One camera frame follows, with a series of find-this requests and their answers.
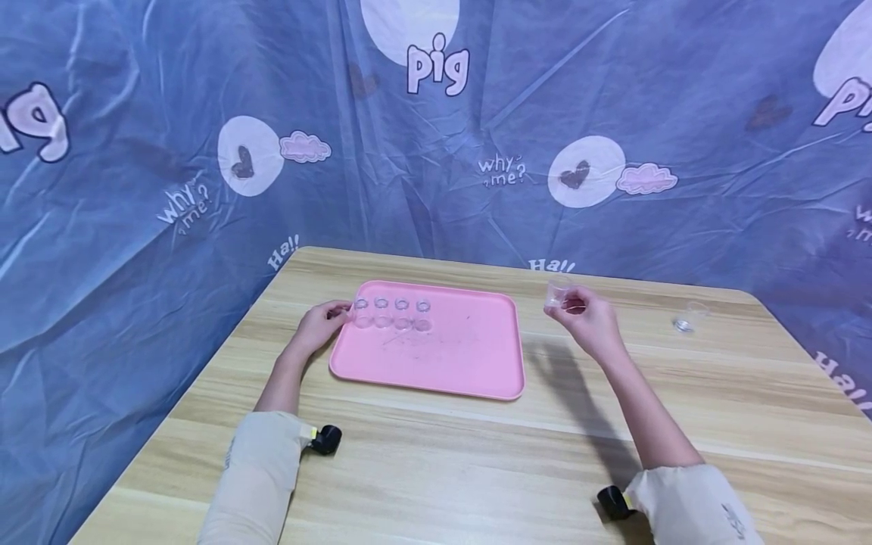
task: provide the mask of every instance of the blue backdrop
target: blue backdrop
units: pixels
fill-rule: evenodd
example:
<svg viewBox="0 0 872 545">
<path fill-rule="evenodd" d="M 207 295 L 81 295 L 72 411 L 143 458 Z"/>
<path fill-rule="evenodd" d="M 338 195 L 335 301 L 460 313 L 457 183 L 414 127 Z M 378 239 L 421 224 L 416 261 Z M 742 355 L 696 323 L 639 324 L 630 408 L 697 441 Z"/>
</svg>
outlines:
<svg viewBox="0 0 872 545">
<path fill-rule="evenodd" d="M 746 290 L 872 411 L 872 0 L 0 20 L 0 542 L 66 542 L 300 245 Z"/>
</svg>

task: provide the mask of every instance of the white circle print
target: white circle print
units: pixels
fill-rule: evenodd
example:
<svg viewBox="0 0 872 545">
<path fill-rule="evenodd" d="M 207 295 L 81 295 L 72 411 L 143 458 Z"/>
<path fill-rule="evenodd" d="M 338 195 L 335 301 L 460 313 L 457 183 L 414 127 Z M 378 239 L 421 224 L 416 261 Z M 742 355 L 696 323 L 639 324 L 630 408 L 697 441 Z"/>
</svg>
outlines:
<svg viewBox="0 0 872 545">
<path fill-rule="evenodd" d="M 247 115 L 228 120 L 218 134 L 218 167 L 227 185 L 243 197 L 263 193 L 284 167 L 278 134 Z"/>
<path fill-rule="evenodd" d="M 372 42 L 403 66 L 409 45 L 430 51 L 440 32 L 451 42 L 460 18 L 460 0 L 361 0 L 360 8 Z"/>
<path fill-rule="evenodd" d="M 851 78 L 872 85 L 872 0 L 841 22 L 814 65 L 814 86 L 828 99 Z"/>
<path fill-rule="evenodd" d="M 604 136 L 586 136 L 554 157 L 548 190 L 564 207 L 592 207 L 614 193 L 624 167 L 626 157 L 617 142 Z"/>
</svg>

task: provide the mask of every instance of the wood grain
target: wood grain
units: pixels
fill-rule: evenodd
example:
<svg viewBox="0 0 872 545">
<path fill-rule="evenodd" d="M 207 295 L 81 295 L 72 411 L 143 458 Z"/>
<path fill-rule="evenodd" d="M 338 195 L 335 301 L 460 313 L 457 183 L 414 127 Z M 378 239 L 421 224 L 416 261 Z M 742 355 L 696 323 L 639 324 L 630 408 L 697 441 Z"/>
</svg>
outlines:
<svg viewBox="0 0 872 545">
<path fill-rule="evenodd" d="M 344 382 L 320 353 L 300 415 L 344 432 L 305 455 L 282 543 L 651 543 L 594 497 L 638 461 L 596 363 L 542 314 L 548 273 L 304 248 L 236 327 L 75 543 L 192 543 L 236 425 L 303 313 L 371 279 L 509 294 L 527 389 L 512 403 Z M 754 297 L 576 276 L 617 307 L 630 352 L 766 543 L 872 541 L 872 426 Z M 677 310 L 712 309 L 681 335 Z"/>
</svg>

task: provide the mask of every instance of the pink tray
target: pink tray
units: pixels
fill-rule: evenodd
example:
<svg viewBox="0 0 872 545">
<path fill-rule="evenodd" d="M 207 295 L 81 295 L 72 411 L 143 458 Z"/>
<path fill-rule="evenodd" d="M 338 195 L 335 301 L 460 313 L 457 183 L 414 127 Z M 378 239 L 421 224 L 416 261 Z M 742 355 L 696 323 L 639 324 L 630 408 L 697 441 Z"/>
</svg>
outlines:
<svg viewBox="0 0 872 545">
<path fill-rule="evenodd" d="M 429 300 L 433 327 L 399 331 L 347 323 L 330 357 L 337 377 L 506 401 L 521 396 L 524 361 L 510 297 L 381 280 L 364 283 L 357 294 L 370 304 L 378 296 L 391 308 L 397 297 L 413 309 L 419 299 Z"/>
</svg>

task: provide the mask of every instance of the clear plastic cup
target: clear plastic cup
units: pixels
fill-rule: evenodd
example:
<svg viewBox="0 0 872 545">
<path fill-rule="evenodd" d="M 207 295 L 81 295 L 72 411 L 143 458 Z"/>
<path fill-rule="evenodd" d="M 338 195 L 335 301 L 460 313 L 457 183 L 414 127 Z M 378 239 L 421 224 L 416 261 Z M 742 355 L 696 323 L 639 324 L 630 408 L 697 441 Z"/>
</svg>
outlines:
<svg viewBox="0 0 872 545">
<path fill-rule="evenodd" d="M 690 301 L 672 320 L 672 325 L 682 333 L 693 333 L 709 314 L 711 311 L 707 306 L 698 301 Z"/>
<path fill-rule="evenodd" d="M 403 297 L 397 297 L 393 302 L 393 326 L 400 331 L 410 330 L 414 323 L 412 309 Z"/>
<path fill-rule="evenodd" d="M 372 325 L 372 309 L 370 302 L 360 297 L 355 300 L 351 318 L 354 325 L 360 329 L 366 329 Z"/>
<path fill-rule="evenodd" d="M 548 280 L 548 294 L 545 297 L 545 306 L 560 307 L 566 300 L 566 294 L 572 289 L 572 280 L 568 276 L 551 276 Z"/>
<path fill-rule="evenodd" d="M 415 330 L 429 331 L 433 328 L 433 319 L 430 316 L 430 302 L 419 299 L 415 303 Z"/>
<path fill-rule="evenodd" d="M 375 322 L 376 327 L 382 330 L 393 322 L 390 308 L 391 304 L 384 297 L 376 297 L 373 299 L 373 303 L 376 307 L 373 311 L 373 321 Z"/>
</svg>

